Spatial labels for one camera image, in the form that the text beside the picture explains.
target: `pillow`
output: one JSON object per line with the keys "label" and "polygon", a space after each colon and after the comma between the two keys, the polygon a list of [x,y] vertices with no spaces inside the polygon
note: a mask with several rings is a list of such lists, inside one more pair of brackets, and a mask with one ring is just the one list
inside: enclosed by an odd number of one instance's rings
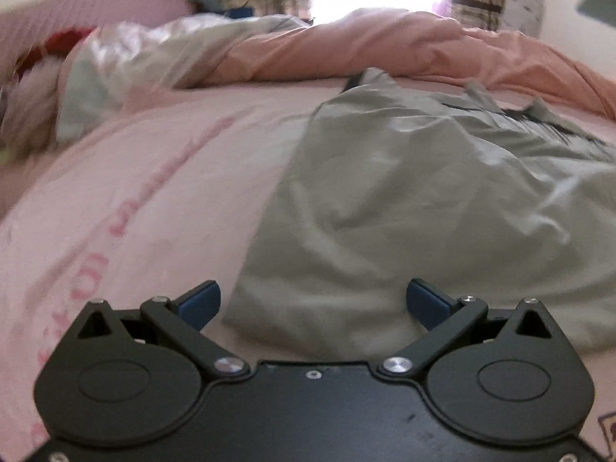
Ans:
{"label": "pillow", "polygon": [[21,54],[57,31],[122,21],[158,27],[192,13],[187,0],[40,0],[0,13],[0,83]]}

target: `pivot bolt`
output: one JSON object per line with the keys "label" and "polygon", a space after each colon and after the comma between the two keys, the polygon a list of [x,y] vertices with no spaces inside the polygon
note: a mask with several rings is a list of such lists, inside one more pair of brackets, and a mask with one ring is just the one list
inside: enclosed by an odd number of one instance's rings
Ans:
{"label": "pivot bolt", "polygon": [[383,361],[383,368],[391,373],[406,373],[413,367],[413,362],[402,356],[393,356]]}
{"label": "pivot bolt", "polygon": [[244,361],[235,356],[227,356],[226,358],[220,358],[214,362],[214,367],[219,372],[226,375],[235,375],[244,370],[245,366],[246,364]]}
{"label": "pivot bolt", "polygon": [[70,462],[70,460],[62,452],[53,452],[53,454],[49,455],[49,462]]}

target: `gray cloth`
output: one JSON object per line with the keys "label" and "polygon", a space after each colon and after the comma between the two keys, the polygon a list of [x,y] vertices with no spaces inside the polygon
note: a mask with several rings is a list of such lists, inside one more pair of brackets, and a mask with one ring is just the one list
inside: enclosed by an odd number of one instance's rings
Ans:
{"label": "gray cloth", "polygon": [[272,197],[225,314],[245,336],[329,360],[423,334],[420,277],[492,307],[541,299],[580,350],[616,344],[616,151],[535,104],[368,84],[321,105]]}

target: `mattress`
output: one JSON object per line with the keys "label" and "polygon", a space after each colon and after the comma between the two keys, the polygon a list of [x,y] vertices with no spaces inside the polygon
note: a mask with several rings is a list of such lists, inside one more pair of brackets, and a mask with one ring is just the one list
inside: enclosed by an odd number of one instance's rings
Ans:
{"label": "mattress", "polygon": [[[449,85],[399,83],[461,92]],[[120,115],[28,183],[0,222],[0,438],[8,440],[0,455],[7,462],[45,440],[32,385],[87,299],[134,308],[152,296],[180,295],[215,279],[226,307],[307,117],[343,84],[322,80],[136,91]],[[510,92],[495,97],[504,107],[529,101]],[[614,140],[614,122],[555,109]],[[307,358],[294,349],[243,339],[220,318],[204,333],[251,363]],[[583,435],[607,455],[606,433],[616,412],[610,373],[616,355],[595,354],[585,361],[598,396]]]}

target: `bedding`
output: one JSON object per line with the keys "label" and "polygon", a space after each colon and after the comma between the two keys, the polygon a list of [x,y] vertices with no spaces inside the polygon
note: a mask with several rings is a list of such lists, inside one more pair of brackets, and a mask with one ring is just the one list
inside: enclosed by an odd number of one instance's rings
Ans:
{"label": "bedding", "polygon": [[615,82],[533,38],[464,29],[425,12],[363,9],[314,27],[284,16],[205,15],[154,30],[98,29],[64,64],[57,137],[80,137],[117,112],[136,86],[345,77],[368,67],[458,86],[476,80],[616,119]]}
{"label": "bedding", "polygon": [[544,106],[403,91],[380,70],[322,104],[263,216],[225,323],[331,362],[424,331],[408,282],[543,301],[580,352],[616,347],[616,148]]}
{"label": "bedding", "polygon": [[[374,32],[365,32],[370,26]],[[118,27],[103,30],[111,41],[86,41],[76,63],[94,43],[113,50],[118,36],[110,29]],[[186,69],[191,73],[175,86],[328,77],[385,66],[431,81],[400,79],[403,87],[454,95],[477,78],[503,107],[524,107],[532,102],[528,94],[541,95],[568,104],[551,108],[586,132],[616,140],[616,124],[605,118],[614,118],[614,84],[527,40],[463,30],[426,15],[357,13],[328,27],[231,35],[217,54],[200,48],[199,60]],[[134,61],[162,57],[156,48],[146,52]],[[169,65],[153,64],[161,66],[157,74]],[[105,85],[121,67],[94,67],[92,75]],[[108,110],[96,112],[101,124],[95,130],[75,125],[85,137],[65,149],[0,222],[0,438],[8,440],[0,455],[7,462],[46,437],[32,402],[33,381],[85,301],[101,297],[115,308],[137,307],[154,295],[181,294],[213,278],[223,288],[226,311],[249,242],[310,114],[344,83],[172,92],[174,85],[144,85],[143,76],[136,78],[121,84],[116,104],[99,104]],[[87,95],[89,84],[83,85]],[[70,92],[69,85],[62,102]],[[113,98],[114,92],[107,84],[102,97]],[[310,357],[298,348],[248,339],[221,318],[205,333],[252,362]],[[609,369],[616,356],[591,354],[586,363],[599,395],[584,436],[607,454],[606,432],[616,410]]]}

